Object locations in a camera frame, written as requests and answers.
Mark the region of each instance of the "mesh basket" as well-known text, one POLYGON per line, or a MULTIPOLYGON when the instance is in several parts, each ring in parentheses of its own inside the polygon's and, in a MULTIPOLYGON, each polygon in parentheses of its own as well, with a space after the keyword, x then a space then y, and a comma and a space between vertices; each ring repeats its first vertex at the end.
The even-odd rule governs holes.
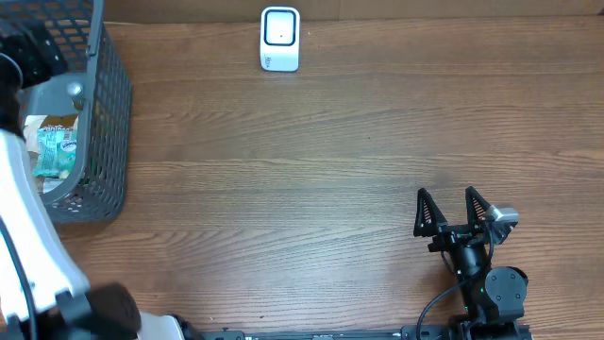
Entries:
POLYGON ((0 32, 44 22, 69 64, 68 74, 23 93, 22 116, 78 114, 74 169, 41 194, 57 222, 115 218, 124 205, 131 85, 103 24, 102 0, 0 1, 0 32), (76 108, 67 84, 83 85, 76 108))

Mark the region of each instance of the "plastic bag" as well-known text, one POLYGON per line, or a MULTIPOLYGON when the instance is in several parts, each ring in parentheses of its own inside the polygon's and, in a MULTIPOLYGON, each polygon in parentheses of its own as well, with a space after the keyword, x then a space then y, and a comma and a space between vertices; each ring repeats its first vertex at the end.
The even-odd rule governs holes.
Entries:
POLYGON ((77 130, 45 127, 38 130, 38 161, 34 176, 65 179, 76 162, 77 130))

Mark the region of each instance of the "white device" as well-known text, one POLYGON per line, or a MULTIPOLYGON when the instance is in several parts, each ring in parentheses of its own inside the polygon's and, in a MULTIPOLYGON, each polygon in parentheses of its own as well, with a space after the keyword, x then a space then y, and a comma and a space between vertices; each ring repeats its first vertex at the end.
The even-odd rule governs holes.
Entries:
POLYGON ((300 13, 269 7, 260 19, 260 64, 266 71, 295 72, 300 57, 300 13))

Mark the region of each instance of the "snack package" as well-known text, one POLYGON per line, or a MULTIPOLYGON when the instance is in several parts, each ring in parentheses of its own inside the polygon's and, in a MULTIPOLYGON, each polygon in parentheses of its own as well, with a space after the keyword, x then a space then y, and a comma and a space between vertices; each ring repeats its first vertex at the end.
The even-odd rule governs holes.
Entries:
POLYGON ((76 162, 77 130, 44 127, 38 130, 38 161, 34 176, 65 179, 76 162))
POLYGON ((38 130, 44 123, 44 115, 28 115, 25 119, 23 134, 25 136, 25 145, 27 151, 38 152, 38 130))

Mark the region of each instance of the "wooden table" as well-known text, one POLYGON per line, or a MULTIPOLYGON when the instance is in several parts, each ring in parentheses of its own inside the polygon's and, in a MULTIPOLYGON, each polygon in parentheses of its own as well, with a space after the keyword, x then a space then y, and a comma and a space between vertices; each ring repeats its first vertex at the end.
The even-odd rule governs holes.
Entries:
POLYGON ((296 74, 260 69, 259 29, 110 28, 126 207, 59 229, 92 283, 200 330, 413 324, 454 283, 412 237, 417 189, 462 223, 474 185, 521 213, 495 265, 528 273, 535 338, 603 336, 604 19, 305 22, 296 74))

